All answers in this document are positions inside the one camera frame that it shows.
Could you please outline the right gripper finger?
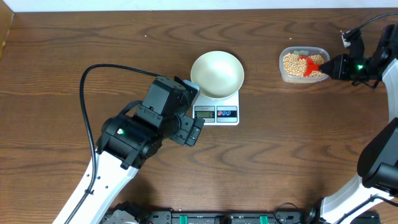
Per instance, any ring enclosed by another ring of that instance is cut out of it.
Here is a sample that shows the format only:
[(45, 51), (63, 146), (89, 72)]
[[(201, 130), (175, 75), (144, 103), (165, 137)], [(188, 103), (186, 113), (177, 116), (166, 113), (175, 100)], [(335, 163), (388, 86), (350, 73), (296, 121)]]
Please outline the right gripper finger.
[(319, 69), (334, 69), (334, 60), (331, 59), (318, 66)]
[(326, 65), (320, 65), (318, 71), (325, 75), (332, 75), (332, 68)]

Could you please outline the red plastic measuring scoop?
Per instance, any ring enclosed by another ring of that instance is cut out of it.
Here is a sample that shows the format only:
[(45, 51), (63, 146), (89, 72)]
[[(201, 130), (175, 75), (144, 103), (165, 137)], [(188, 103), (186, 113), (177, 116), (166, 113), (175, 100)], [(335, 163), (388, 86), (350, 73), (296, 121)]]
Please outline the red plastic measuring scoop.
[(303, 74), (305, 77), (308, 77), (314, 71), (318, 71), (319, 65), (315, 64), (310, 57), (300, 56), (300, 59), (305, 60), (307, 63), (306, 71)]

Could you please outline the pile of soybeans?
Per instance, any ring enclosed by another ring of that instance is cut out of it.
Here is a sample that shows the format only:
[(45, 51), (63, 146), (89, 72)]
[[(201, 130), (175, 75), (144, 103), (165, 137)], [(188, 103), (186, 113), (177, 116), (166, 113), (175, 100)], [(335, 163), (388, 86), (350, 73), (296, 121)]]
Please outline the pile of soybeans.
[[(307, 63), (305, 60), (300, 59), (300, 56), (303, 55), (288, 53), (283, 56), (282, 58), (283, 66), (287, 74), (296, 77), (305, 77), (303, 74), (306, 71)], [(325, 63), (325, 60), (321, 55), (311, 55), (307, 57), (310, 57), (313, 60), (313, 62), (317, 65)], [(319, 71), (314, 71), (308, 77), (322, 77), (322, 76), (325, 76), (325, 74)]]

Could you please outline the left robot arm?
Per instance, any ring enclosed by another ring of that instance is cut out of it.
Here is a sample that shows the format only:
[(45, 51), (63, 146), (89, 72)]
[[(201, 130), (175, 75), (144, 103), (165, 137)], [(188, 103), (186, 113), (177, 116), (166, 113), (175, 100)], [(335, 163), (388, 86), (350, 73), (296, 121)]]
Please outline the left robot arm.
[(200, 95), (188, 80), (158, 76), (144, 101), (133, 101), (108, 119), (89, 163), (55, 223), (99, 223), (108, 208), (165, 139), (194, 146), (204, 125), (186, 112)]

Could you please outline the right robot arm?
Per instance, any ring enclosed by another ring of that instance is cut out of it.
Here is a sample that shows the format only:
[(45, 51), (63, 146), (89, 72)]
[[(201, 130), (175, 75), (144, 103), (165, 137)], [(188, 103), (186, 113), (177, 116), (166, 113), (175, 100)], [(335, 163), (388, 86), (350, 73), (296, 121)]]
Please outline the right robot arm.
[(373, 206), (395, 205), (397, 197), (397, 25), (386, 26), (372, 57), (364, 57), (359, 28), (342, 35), (348, 54), (319, 66), (334, 80), (368, 84), (383, 82), (387, 91), (387, 126), (363, 149), (356, 175), (333, 195), (321, 198), (308, 214), (307, 223), (351, 223)]

